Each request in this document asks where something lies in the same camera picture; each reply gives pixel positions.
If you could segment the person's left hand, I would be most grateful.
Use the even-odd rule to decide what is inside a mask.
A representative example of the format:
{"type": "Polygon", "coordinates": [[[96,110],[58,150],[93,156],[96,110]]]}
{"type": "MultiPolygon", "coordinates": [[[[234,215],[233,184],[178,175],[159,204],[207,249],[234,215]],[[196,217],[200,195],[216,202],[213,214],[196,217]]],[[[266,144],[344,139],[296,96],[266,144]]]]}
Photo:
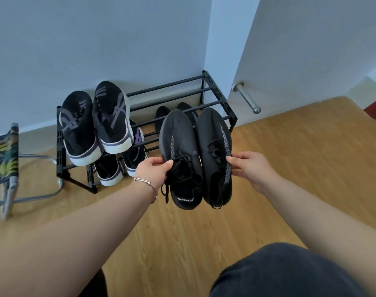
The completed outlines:
{"type": "Polygon", "coordinates": [[[154,189],[157,194],[166,181],[166,174],[155,173],[151,166],[152,159],[163,159],[162,157],[149,157],[138,164],[135,178],[137,181],[145,182],[154,189]]]}

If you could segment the person's right hand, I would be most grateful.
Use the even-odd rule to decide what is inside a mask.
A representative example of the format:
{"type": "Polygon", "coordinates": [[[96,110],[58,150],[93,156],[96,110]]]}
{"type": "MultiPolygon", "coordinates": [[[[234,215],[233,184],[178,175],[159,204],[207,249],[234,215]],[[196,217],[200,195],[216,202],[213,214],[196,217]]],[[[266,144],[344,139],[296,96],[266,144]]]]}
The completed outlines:
{"type": "Polygon", "coordinates": [[[249,181],[256,191],[269,197],[270,194],[278,191],[277,185],[280,177],[264,155],[257,152],[252,153],[251,163],[245,167],[231,166],[231,174],[249,181]]]}

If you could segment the black knit sneaker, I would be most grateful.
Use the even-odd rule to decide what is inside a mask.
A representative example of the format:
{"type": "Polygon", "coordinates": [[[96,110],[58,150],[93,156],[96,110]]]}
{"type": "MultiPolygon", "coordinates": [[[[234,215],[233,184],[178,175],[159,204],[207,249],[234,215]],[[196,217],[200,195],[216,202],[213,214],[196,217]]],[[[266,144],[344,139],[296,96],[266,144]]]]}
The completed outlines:
{"type": "Polygon", "coordinates": [[[183,111],[172,110],[164,119],[159,148],[164,161],[172,160],[161,192],[182,210],[193,210],[202,201],[203,169],[194,127],[183,111]]]}
{"type": "Polygon", "coordinates": [[[232,139],[223,117],[213,108],[205,108],[195,124],[195,134],[203,170],[202,194],[214,209],[225,206],[232,196],[232,139]]]}

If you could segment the person's left forearm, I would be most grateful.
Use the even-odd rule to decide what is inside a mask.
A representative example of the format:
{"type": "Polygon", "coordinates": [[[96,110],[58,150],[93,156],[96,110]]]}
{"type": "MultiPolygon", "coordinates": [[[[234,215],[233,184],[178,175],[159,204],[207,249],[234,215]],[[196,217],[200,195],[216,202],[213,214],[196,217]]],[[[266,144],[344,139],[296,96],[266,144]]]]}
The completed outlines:
{"type": "Polygon", "coordinates": [[[156,193],[145,182],[26,231],[0,250],[0,297],[78,297],[156,193]]]}

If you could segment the person's right forearm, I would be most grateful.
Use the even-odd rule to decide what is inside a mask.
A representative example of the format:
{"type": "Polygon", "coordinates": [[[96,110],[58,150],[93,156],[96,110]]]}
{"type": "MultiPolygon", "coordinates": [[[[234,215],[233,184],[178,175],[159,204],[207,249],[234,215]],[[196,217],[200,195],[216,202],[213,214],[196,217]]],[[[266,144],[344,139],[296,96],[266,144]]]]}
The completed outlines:
{"type": "Polygon", "coordinates": [[[299,239],[376,296],[376,229],[276,176],[262,192],[299,239]]]}

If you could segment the black sneaker with white sole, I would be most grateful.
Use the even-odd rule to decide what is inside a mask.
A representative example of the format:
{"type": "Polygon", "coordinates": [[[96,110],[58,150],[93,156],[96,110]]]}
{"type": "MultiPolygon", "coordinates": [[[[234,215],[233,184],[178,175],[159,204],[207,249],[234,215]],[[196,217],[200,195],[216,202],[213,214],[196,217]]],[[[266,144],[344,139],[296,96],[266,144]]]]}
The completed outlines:
{"type": "Polygon", "coordinates": [[[94,167],[103,186],[113,186],[123,179],[121,162],[115,154],[108,154],[106,157],[96,160],[94,167]]]}
{"type": "Polygon", "coordinates": [[[93,123],[108,154],[121,154],[134,144],[130,124],[130,101],[124,91],[110,81],[102,81],[95,90],[93,123]]]}
{"type": "Polygon", "coordinates": [[[76,166],[92,164],[104,152],[96,134],[92,109],[90,95],[84,91],[74,91],[64,100],[58,114],[66,153],[76,166]]]}
{"type": "Polygon", "coordinates": [[[144,134],[140,127],[135,128],[133,134],[124,141],[124,143],[131,143],[130,148],[122,153],[122,158],[127,174],[133,178],[135,177],[138,164],[147,158],[144,146],[135,147],[143,141],[144,134]]]}

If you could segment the black metal shoe rack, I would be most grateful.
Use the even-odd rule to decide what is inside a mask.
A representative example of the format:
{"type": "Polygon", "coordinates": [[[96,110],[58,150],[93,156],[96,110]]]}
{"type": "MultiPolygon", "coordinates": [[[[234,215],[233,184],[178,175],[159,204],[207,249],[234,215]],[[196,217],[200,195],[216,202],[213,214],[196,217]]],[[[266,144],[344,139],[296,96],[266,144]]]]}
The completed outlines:
{"type": "MultiPolygon", "coordinates": [[[[228,104],[226,97],[220,91],[219,87],[216,85],[215,81],[206,70],[203,70],[200,75],[192,78],[159,85],[152,88],[142,89],[131,93],[126,93],[126,95],[128,98],[130,98],[130,113],[137,110],[144,110],[146,108],[161,106],[163,104],[183,98],[192,99],[194,96],[199,95],[199,100],[197,102],[198,105],[193,107],[192,109],[185,109],[184,112],[202,110],[219,104],[226,114],[226,116],[223,116],[223,119],[229,121],[230,133],[232,133],[238,121],[238,118],[228,104]]],[[[99,186],[101,183],[100,181],[95,182],[94,163],[86,165],[87,184],[81,183],[71,177],[69,170],[78,166],[74,164],[67,165],[67,158],[69,158],[69,156],[67,155],[66,148],[63,144],[62,127],[59,124],[58,120],[60,107],[61,106],[57,107],[56,175],[63,181],[65,180],[93,194],[96,194],[98,192],[97,186],[99,186]]]]}

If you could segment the dark grey shorts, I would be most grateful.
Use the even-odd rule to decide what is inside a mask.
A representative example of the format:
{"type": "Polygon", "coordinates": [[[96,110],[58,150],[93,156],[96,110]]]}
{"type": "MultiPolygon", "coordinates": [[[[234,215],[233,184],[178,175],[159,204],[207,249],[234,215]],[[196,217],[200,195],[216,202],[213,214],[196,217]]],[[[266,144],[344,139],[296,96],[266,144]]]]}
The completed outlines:
{"type": "Polygon", "coordinates": [[[368,297],[343,268],[289,243],[265,245],[225,268],[209,297],[368,297]]]}

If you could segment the white door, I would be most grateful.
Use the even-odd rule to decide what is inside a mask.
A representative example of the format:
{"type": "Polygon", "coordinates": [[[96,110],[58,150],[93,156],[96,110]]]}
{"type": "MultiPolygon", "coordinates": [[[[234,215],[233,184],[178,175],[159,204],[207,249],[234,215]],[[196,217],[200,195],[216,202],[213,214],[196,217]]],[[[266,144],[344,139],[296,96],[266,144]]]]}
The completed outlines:
{"type": "Polygon", "coordinates": [[[376,68],[376,0],[260,0],[228,103],[236,126],[345,95],[376,68]]]}

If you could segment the leaf print folding chair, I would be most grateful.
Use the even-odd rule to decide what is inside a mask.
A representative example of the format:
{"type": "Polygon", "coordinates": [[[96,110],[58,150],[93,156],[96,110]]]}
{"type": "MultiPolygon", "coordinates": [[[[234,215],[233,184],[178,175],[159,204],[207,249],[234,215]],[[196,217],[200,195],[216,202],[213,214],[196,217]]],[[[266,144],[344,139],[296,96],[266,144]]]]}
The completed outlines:
{"type": "Polygon", "coordinates": [[[43,199],[49,199],[58,195],[64,182],[58,178],[58,189],[45,195],[16,198],[19,186],[19,159],[45,159],[57,164],[57,160],[51,156],[39,154],[22,154],[19,152],[19,124],[12,123],[6,134],[0,135],[0,185],[2,194],[0,200],[1,218],[7,220],[14,204],[27,203],[43,199]]]}

